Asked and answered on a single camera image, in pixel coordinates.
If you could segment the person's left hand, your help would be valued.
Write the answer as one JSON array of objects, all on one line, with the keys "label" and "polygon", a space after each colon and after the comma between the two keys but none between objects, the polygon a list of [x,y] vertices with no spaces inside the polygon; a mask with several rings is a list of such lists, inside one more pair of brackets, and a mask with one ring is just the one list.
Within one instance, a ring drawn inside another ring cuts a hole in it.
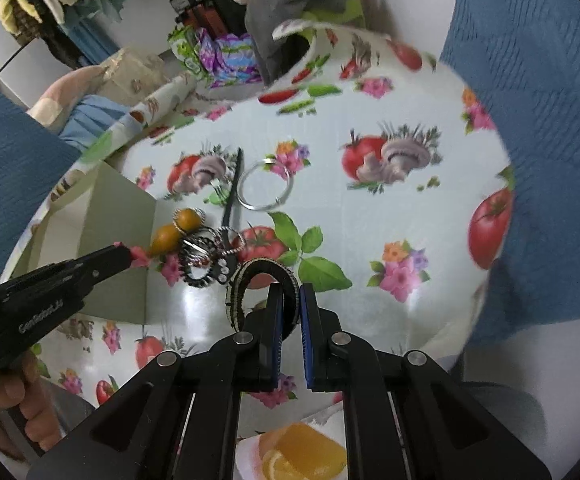
[{"label": "person's left hand", "polygon": [[[37,358],[31,351],[25,352],[19,372],[0,375],[0,410],[8,408],[20,411],[25,419],[26,436],[43,451],[49,451],[62,439],[58,417],[49,394],[43,388]],[[1,424],[0,452],[14,460],[24,458]]]}]

